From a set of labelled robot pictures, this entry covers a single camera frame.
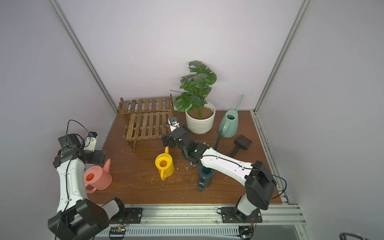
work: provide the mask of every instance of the yellow watering can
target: yellow watering can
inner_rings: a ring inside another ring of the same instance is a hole
[[[155,165],[159,170],[161,180],[165,181],[167,177],[171,176],[175,171],[172,157],[169,155],[169,149],[166,147],[165,153],[157,156]]]

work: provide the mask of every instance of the metal vent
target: metal vent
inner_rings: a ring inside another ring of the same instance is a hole
[[[131,237],[151,237],[151,236],[207,236],[222,235],[236,237],[238,226],[128,226],[125,236]],[[110,227],[97,234],[97,237],[108,237]]]

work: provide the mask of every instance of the potted plant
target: potted plant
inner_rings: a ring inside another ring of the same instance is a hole
[[[205,98],[216,82],[216,74],[201,61],[189,63],[191,73],[180,79],[180,88],[186,92],[175,98],[175,107],[185,112],[188,128],[197,134],[208,132],[214,123],[216,109]]]

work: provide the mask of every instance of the soil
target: soil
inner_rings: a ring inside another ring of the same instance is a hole
[[[203,107],[201,109],[201,117],[199,117],[199,110],[197,108],[193,109],[192,111],[188,112],[188,115],[195,119],[207,119],[211,117],[214,113],[211,109]]]

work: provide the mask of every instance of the white wall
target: white wall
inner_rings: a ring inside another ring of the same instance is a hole
[[[314,239],[384,236],[384,1],[312,1],[259,115]]]
[[[179,90],[200,60],[218,79],[208,101],[253,109],[302,0],[59,2],[117,103]]]
[[[1,1],[0,22],[1,239],[44,240],[59,203],[57,138],[75,119],[101,143],[114,113],[47,1]],[[86,136],[76,123],[69,132]]]

